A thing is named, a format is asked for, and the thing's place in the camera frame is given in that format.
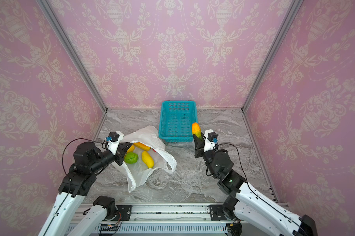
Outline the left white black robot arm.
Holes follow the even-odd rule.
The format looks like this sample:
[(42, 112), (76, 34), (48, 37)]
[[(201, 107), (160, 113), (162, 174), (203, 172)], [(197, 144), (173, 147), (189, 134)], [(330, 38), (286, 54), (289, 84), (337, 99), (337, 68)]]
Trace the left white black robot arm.
[[(122, 165), (131, 142), (109, 142), (108, 148), (101, 151), (94, 142), (81, 143), (73, 154), (75, 162), (65, 175), (52, 207), (39, 235), (64, 236), (91, 186), (110, 164)], [(70, 232), (72, 236), (88, 236), (105, 219), (121, 220), (115, 200), (100, 196), (91, 206), (85, 218)]]

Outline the orange green mango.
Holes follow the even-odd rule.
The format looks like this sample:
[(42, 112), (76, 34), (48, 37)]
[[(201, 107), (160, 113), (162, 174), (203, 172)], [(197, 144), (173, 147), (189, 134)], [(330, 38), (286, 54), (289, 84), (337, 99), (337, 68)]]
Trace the orange green mango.
[(195, 137), (197, 137), (201, 141), (203, 140), (201, 127), (199, 126), (198, 123), (192, 124), (192, 135), (194, 135)]

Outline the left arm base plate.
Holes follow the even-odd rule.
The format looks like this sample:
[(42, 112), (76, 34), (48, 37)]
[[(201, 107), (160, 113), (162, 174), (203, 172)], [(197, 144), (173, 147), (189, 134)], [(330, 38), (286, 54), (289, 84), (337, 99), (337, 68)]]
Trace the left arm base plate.
[(107, 221), (129, 221), (132, 205), (113, 205), (107, 208)]

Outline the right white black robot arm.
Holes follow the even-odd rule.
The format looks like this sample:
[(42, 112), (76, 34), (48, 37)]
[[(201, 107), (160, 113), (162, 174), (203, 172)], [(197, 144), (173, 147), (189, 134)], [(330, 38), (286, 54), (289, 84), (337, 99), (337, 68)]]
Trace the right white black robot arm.
[(219, 189), (227, 195), (222, 204), (229, 220), (245, 221), (269, 236), (316, 236), (315, 221), (299, 216), (267, 198), (253, 187), (245, 176), (234, 169), (228, 151), (220, 149), (218, 135), (208, 130), (201, 137), (193, 136), (195, 158), (203, 158), (207, 175), (218, 180)]

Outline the white plastic bag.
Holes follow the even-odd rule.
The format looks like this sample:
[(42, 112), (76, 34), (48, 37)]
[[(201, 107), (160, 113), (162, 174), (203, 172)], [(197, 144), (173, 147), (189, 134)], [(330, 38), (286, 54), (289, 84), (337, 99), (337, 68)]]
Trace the white plastic bag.
[(157, 169), (168, 174), (176, 170), (177, 161), (166, 151), (166, 146), (158, 137), (154, 126), (147, 126), (129, 135), (123, 136), (122, 143), (131, 143), (130, 151), (125, 154), (121, 165), (112, 165), (127, 177), (128, 192), (146, 183)]

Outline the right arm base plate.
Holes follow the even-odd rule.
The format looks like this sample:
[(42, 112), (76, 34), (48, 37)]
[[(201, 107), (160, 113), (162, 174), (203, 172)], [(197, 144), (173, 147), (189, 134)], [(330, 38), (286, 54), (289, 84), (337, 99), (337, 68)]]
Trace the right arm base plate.
[(241, 221), (239, 218), (235, 216), (235, 207), (218, 204), (212, 204), (208, 207), (208, 214), (210, 215), (210, 219), (212, 221)]

